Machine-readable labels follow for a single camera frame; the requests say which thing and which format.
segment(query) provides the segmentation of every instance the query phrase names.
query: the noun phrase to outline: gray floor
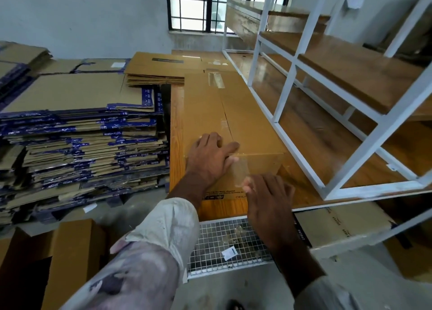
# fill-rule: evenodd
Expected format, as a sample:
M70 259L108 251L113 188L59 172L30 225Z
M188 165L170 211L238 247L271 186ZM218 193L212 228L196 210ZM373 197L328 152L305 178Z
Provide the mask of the gray floor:
M125 205L110 208L101 203L88 213L82 208L63 220L92 218L110 228L115 240L138 225L165 198L163 189L134 195ZM37 222L20 227L30 235L50 231L56 224ZM405 280L383 244L340 254L320 261L327 274L358 299L364 309L432 309L432 285ZM274 264L233 270L189 280L179 287L172 310L224 309L236 299L250 309L292 309L293 297Z

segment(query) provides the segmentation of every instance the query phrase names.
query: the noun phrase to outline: window frame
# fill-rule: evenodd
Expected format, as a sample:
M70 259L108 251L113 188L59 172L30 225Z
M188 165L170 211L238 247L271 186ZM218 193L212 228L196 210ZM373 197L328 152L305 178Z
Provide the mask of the window frame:
M217 24L218 24L218 22L225 23L225 18L223 21L219 21L217 19L217 13L218 13L218 9L219 9L219 3L226 4L227 2L219 1L219 0L201 0L201 1L203 1L202 18L186 18L186 17L181 17L181 0L179 0L179 4L180 4L180 14L179 15L180 16L171 16L171 0L166 0L167 12L168 12L168 30L169 31L176 31L176 32L186 32L186 33L187 32L195 32L195 33L206 33L206 34L207 33L223 34L222 31L217 30ZM212 20L213 2L216 2L216 20ZM287 4L288 4L288 0L283 0L282 5L286 6ZM180 20L180 29L174 29L172 27L172 20L171 20L172 18L178 18ZM181 27L181 20L182 19L191 19L191 20L202 21L202 30L182 29L182 27ZM212 22L215 22L215 24L216 24L214 31L212 31L212 28L211 28Z

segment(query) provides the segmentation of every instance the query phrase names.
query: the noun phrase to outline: white label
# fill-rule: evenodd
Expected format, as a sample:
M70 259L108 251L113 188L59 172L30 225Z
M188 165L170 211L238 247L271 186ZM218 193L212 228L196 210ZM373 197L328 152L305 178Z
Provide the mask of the white label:
M114 62L111 67L124 67L126 62Z
M98 206L97 203L89 204L86 207L83 207L83 210L84 210L85 213L87 213L87 212L93 210L97 206Z
M226 249L225 251L222 251L221 253L222 253L225 261L228 261L229 259L239 255L237 253L237 250L235 249L235 247L230 247L229 249Z
M397 168L392 165L392 164L388 164L387 167L391 170L391 171L397 171Z

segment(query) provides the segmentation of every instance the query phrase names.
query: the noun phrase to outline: packing tape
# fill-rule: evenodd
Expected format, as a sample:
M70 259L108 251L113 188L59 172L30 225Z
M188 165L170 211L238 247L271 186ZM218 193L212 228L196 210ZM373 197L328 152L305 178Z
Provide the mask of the packing tape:
M247 157L238 156L238 161L234 162L230 169L234 178L235 187L241 187L245 178L250 175Z
M223 83L222 76L219 72L209 72L209 86L215 86L218 88L225 88L225 84Z

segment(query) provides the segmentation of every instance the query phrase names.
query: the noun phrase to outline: white metal shelf frame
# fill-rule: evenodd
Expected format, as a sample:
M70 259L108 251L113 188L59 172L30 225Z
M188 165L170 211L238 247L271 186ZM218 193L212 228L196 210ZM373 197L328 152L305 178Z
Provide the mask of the white metal shelf frame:
M427 187L430 183L432 183L432 170L427 172L424 176L419 177L414 172L412 172L408 167L403 165L399 160L397 160L394 156L389 154L386 150L381 148L381 145L389 138L392 133L396 131L396 129L406 121L406 119L413 114L416 108L422 104L422 102L431 94L432 92L432 64L427 67L424 72L420 75L420 77L415 81L412 86L407 90L407 92L402 96L402 98L397 102L397 104L389 111L386 115L382 115L376 112L374 109L370 108L368 105L352 96L343 88L340 88L337 84L333 83L329 79L325 78L319 72L315 71L305 63L301 62L298 59L299 54L304 54L310 38L312 37L312 33L314 27L318 21L320 16L322 7L324 5L325 0L317 0L315 8L312 10L310 15L308 16L305 28L301 35L301 39L299 45L297 47L295 55L291 55L283 49L279 48L277 45L274 45L270 41L266 40L262 36L259 35L260 32L266 29L268 13L273 5L272 0L265 0L263 5L262 14L260 15L260 25L258 28L258 34L255 44L255 49L253 51L253 59L251 64L251 69L249 73L248 79L244 77L238 67L235 65L234 61L231 59L229 53L251 53L250 51L241 51L241 50L227 50L226 49L226 26L224 31L224 39L223 39L223 54L224 56L234 65L237 69L237 72L243 77L243 80L251 90L252 95L256 99L258 105L263 111L264 115L267 117L275 131L278 133L279 137L284 142L285 146L288 148L290 153L293 155L296 162L299 164L305 175L309 178L312 185L316 188L322 199L335 200L341 198L370 198L378 195L382 195L385 193L392 192L404 192L411 190L419 190ZM412 29L415 22L420 18L427 5L431 0L419 0L417 5L414 7L413 11L407 18L408 23L405 22L401 28L401 31L397 34L395 39L392 41L389 46L389 50L385 53L385 56L391 57L397 50L397 48L402 44L405 37L408 35L409 31ZM331 18L328 22L327 28L325 30L325 34L330 34L332 28L335 25L335 22L338 18L340 10L343 6L344 0L339 0L335 7L333 8ZM276 62L271 60L266 54L261 52L261 45L264 44L278 54L284 56L287 60L292 62L292 65L287 72L282 67L280 67ZM254 79L258 56L261 54L265 57L271 64L273 64L279 71L283 72L286 75L286 81L281 93L281 96L278 101L277 108L275 110L274 115L268 110L266 105L259 98L257 93L254 91L252 87L252 82ZM334 110L331 106L321 100L312 90L307 88L307 78L303 83L300 83L295 79L297 69L300 68L305 71L308 75L316 79L318 82L322 83L332 92L337 94L339 97L343 98L347 101L351 106L348 110L341 115L336 110ZM282 114L282 110L285 106L286 100L288 98L289 92L292 86L303 90L307 95L309 95L317 104L319 104L322 108L324 108L327 112L329 112L333 117L335 117L341 124L343 124L348 130L350 130L355 136L357 136L363 143L359 146L359 148L351 155L351 157L345 162L342 168L336 173L336 175L332 178L332 180L325 185L321 179L317 176L315 171L309 165L307 160L301 154L299 149L295 146L289 136L284 132L282 127L279 125L278 121L280 115ZM355 127L351 122L348 121L349 117L352 115L354 110L360 110L362 113L370 117L374 120L378 125L377 127L370 133L369 136L365 135L362 131L360 131L357 127ZM372 154L378 154L382 159L384 159L388 165L393 169L397 170L404 178L407 179L406 182L396 182L396 183L388 183L388 184L380 184L380 185L372 185L372 186L360 186L353 188L342 188L345 182L370 158Z

